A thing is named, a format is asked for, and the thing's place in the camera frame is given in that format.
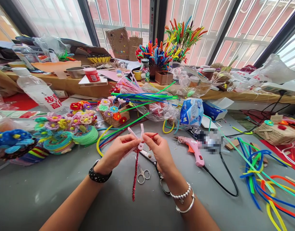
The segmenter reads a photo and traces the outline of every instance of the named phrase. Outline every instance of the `glass pane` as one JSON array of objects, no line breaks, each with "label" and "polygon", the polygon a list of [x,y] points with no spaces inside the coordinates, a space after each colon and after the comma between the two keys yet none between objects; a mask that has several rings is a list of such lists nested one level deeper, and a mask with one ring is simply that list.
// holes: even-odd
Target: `glass pane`
[{"label": "glass pane", "polygon": [[13,0],[38,36],[54,35],[92,45],[77,0]]},{"label": "glass pane", "polygon": [[208,30],[196,45],[193,45],[186,55],[188,65],[204,65],[210,55],[211,48],[219,36],[218,31],[227,14],[232,1],[226,0],[168,0],[166,25],[172,28],[170,20],[187,22],[192,16],[194,29],[204,26]]},{"label": "glass pane", "polygon": [[294,11],[295,0],[242,0],[214,62],[253,65]]},{"label": "glass pane", "polygon": [[112,56],[113,51],[105,34],[108,30],[126,27],[129,37],[135,35],[143,38],[143,45],[147,45],[150,0],[91,0],[88,2],[100,46]]},{"label": "glass pane", "polygon": [[20,34],[0,9],[0,40],[11,42],[12,39],[15,39],[15,37],[19,35]]},{"label": "glass pane", "polygon": [[295,68],[295,34],[277,52],[281,60],[290,68]]}]

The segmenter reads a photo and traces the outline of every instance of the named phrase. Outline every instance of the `small scissors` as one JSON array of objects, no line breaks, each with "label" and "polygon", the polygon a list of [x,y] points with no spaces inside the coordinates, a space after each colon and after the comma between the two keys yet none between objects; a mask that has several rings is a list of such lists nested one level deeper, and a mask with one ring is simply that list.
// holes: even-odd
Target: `small scissors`
[{"label": "small scissors", "polygon": [[[143,171],[139,164],[138,164],[138,167],[139,167],[139,170],[140,170],[141,173],[138,175],[137,181],[138,181],[139,184],[143,184],[145,182],[145,180],[149,180],[151,178],[151,173],[149,172],[149,170],[144,170]],[[142,182],[139,181],[139,176],[143,177]]]},{"label": "small scissors", "polygon": [[164,188],[163,188],[163,186],[162,186],[162,180],[164,179],[163,178],[163,176],[161,175],[161,173],[159,172],[159,170],[158,170],[158,168],[157,168],[157,161],[156,161],[156,159],[155,159],[155,157],[153,157],[151,154],[149,154],[147,151],[145,151],[145,150],[141,150],[140,151],[140,154],[141,155],[143,155],[146,159],[148,159],[149,161],[151,161],[153,164],[154,164],[154,166],[155,166],[155,168],[156,168],[156,171],[157,171],[157,173],[158,173],[158,176],[159,176],[159,178],[160,178],[160,186],[161,186],[161,188],[162,188],[162,190],[163,190],[163,192],[165,193],[165,194],[167,194],[167,195],[170,195],[170,191],[166,191]]}]

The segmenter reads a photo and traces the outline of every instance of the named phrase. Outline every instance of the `woman's left hand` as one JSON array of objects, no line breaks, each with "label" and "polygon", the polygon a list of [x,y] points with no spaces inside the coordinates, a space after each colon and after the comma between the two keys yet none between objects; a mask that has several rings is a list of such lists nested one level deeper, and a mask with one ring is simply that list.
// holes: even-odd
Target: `woman's left hand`
[{"label": "woman's left hand", "polygon": [[133,135],[118,136],[94,167],[94,171],[102,175],[108,175],[121,161],[121,159],[141,142]]}]

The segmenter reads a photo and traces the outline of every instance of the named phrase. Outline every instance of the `silver bangle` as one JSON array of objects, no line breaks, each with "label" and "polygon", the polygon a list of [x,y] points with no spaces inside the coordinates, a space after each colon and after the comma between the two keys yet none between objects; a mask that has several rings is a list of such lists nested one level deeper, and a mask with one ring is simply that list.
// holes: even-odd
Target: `silver bangle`
[{"label": "silver bangle", "polygon": [[182,194],[182,195],[178,195],[178,196],[175,196],[175,195],[173,195],[172,193],[170,193],[171,197],[173,197],[173,199],[179,200],[179,202],[180,202],[181,204],[184,203],[184,198],[186,198],[186,196],[189,195],[190,190],[191,190],[191,186],[190,186],[190,184],[189,184],[188,182],[187,182],[187,184],[188,184],[189,187],[188,187],[187,192],[185,192],[184,194]]},{"label": "silver bangle", "polygon": [[193,204],[194,204],[194,200],[195,200],[195,195],[194,195],[194,191],[192,189],[192,202],[191,202],[191,205],[189,206],[189,208],[187,208],[185,211],[181,211],[177,206],[176,206],[176,211],[179,212],[179,213],[187,213],[189,212],[189,210],[192,208]]}]

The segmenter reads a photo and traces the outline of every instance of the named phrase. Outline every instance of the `pink glue gun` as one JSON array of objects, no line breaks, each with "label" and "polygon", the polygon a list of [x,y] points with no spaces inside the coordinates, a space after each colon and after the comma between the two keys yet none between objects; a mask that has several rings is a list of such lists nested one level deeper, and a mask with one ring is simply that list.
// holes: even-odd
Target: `pink glue gun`
[{"label": "pink glue gun", "polygon": [[205,165],[204,160],[202,155],[200,154],[199,151],[199,147],[200,147],[200,142],[192,140],[190,138],[187,137],[183,137],[183,136],[173,136],[175,139],[177,139],[180,143],[184,143],[186,145],[188,145],[189,149],[188,152],[192,152],[194,153],[195,156],[195,164],[198,167],[203,167]]}]

